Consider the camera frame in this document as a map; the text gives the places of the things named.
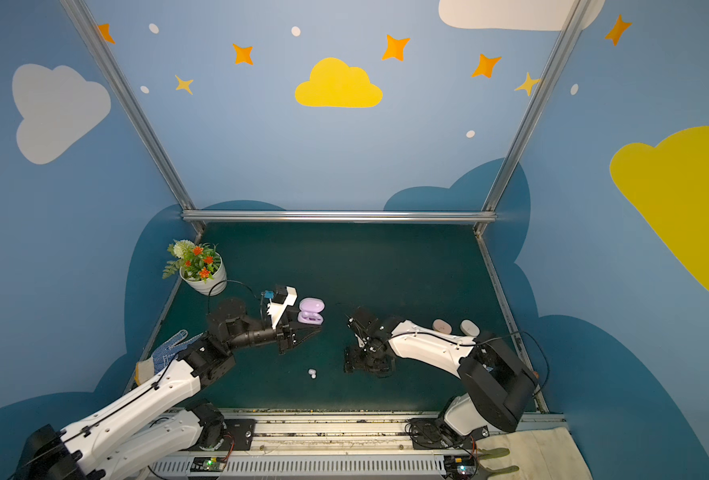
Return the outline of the purple earbud charging case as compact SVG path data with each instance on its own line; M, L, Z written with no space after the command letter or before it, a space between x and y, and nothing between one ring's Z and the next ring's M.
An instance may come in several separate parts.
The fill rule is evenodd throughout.
M324 317L322 317L322 312L324 311L324 301L318 298L304 298L300 304L298 304L298 322L308 325L322 325L324 323Z

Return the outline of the pink earbud charging case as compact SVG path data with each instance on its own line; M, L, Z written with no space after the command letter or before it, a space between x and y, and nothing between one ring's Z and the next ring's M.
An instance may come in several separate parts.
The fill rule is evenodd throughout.
M448 324L448 322L446 322L445 320L442 320L442 319L436 319L436 320L433 322L433 329L434 329L436 332L439 332L439 333L442 333L442 334L448 334L448 335L450 335L450 334L453 333L453 328L452 328L452 326L450 326L450 324Z

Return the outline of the white earbud charging case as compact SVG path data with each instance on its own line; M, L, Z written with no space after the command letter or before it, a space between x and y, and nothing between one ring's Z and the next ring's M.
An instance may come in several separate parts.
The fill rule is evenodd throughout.
M465 319L461 322L460 328L464 336L477 338L481 334L480 327L471 320Z

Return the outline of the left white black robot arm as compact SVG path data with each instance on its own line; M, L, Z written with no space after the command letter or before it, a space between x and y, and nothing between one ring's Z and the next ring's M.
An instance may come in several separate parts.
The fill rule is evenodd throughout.
M284 353L309 340L320 331L323 311L320 299L276 294L254 319L242 299L224 300L208 314L206 333L141 386L62 430L36 430L12 478L120 479L178 450L217 450L230 433L220 410L206 401L149 425L224 377L236 350L274 344Z

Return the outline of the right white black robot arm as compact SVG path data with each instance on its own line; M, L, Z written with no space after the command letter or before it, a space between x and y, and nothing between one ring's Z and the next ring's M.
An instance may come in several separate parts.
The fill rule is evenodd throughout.
M357 343L344 350L344 371L385 377L398 358L423 362L460 380L465 393L453 398L434 424L446 438L463 438L492 426L517 430L539 380L508 346L488 331L458 336L391 317L382 321L359 308L348 320Z

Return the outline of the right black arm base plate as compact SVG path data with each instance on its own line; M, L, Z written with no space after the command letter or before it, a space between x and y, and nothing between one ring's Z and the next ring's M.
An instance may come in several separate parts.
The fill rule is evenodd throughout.
M406 425L406 434L415 449L472 449L475 442L488 438L488 426L474 429L470 434L458 434L440 419L413 418Z

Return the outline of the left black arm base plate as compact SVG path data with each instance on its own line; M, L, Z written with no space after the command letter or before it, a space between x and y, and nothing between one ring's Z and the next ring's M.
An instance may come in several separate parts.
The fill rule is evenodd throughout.
M216 438L216 452L250 451L254 441L256 420L250 418L228 418L222 422L222 430Z

